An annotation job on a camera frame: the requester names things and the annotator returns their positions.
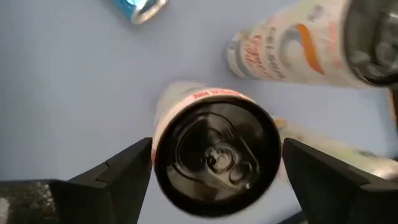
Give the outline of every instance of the light blue table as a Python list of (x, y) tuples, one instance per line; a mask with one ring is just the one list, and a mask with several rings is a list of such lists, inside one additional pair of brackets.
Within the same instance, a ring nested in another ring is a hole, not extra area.
[[(157, 97), (179, 79), (234, 88), (272, 114), (396, 156), (386, 90), (243, 81), (229, 72), (229, 38), (293, 1), (171, 0), (137, 27), (110, 0), (3, 1), (0, 179), (69, 179), (151, 136)], [(152, 176), (139, 223), (277, 223), (299, 210), (277, 181), (249, 209), (204, 222), (174, 208)]]

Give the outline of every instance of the can rim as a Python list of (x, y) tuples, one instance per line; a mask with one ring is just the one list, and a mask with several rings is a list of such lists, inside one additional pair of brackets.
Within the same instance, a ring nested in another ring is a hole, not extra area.
[[(159, 159), (168, 156), (168, 150), (165, 149), (170, 149), (170, 145), (173, 145), (170, 140), (173, 132), (172, 130), (176, 128), (178, 123), (197, 108), (215, 103), (229, 103), (242, 107), (252, 113), (259, 120), (268, 138), (268, 146), (264, 146), (264, 148), (271, 149), (264, 151), (267, 156), (261, 158), (263, 163), (267, 164), (266, 172), (262, 172), (260, 176), (260, 179), (262, 180), (261, 182), (254, 184), (249, 192), (239, 194), (238, 196), (232, 196), (231, 198), (218, 200), (216, 203), (192, 199), (175, 189), (167, 175), (166, 161)], [(274, 120), (259, 105), (245, 100), (244, 98), (214, 96), (197, 101), (184, 108), (184, 110), (181, 110), (179, 114), (176, 114), (173, 120), (171, 120), (169, 125), (165, 128), (163, 135), (160, 137), (155, 153), (154, 171), (157, 176), (160, 189), (177, 208), (189, 214), (199, 215), (202, 217), (223, 217), (239, 212), (252, 205), (261, 198), (261, 196), (263, 196), (266, 190), (271, 186), (279, 170), (281, 160), (281, 142)]]

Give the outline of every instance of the blue can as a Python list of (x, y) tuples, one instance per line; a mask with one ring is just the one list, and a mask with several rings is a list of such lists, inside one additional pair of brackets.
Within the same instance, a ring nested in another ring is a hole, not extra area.
[(113, 0), (124, 16), (133, 24), (141, 24), (152, 18), (167, 0)]

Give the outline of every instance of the black can top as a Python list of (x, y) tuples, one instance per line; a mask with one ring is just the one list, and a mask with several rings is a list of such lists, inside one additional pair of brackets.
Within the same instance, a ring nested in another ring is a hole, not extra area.
[(155, 157), (160, 188), (174, 205), (220, 217), (246, 208), (268, 189), (279, 168), (280, 139), (262, 108), (218, 96), (176, 117)]
[(347, 12), (345, 51), (354, 74), (376, 86), (398, 82), (398, 2), (353, 0)]

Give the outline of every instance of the lying can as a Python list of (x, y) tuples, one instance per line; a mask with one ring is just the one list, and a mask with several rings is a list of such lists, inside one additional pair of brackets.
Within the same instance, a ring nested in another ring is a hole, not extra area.
[(113, 0), (124, 16), (133, 24), (141, 24), (152, 18), (167, 0)]
[[(398, 180), (398, 162), (378, 157), (368, 150), (349, 145), (328, 136), (311, 131), (287, 120), (274, 117), (282, 142), (286, 138), (295, 139), (329, 156), (335, 157), (355, 168), (387, 180)], [(289, 182), (283, 160), (280, 163), (278, 176)]]
[(187, 213), (221, 217), (250, 206), (280, 158), (272, 118), (241, 93), (178, 82), (158, 102), (152, 163), (165, 196)]
[(303, 0), (237, 33), (241, 78), (367, 88), (398, 81), (398, 2)]

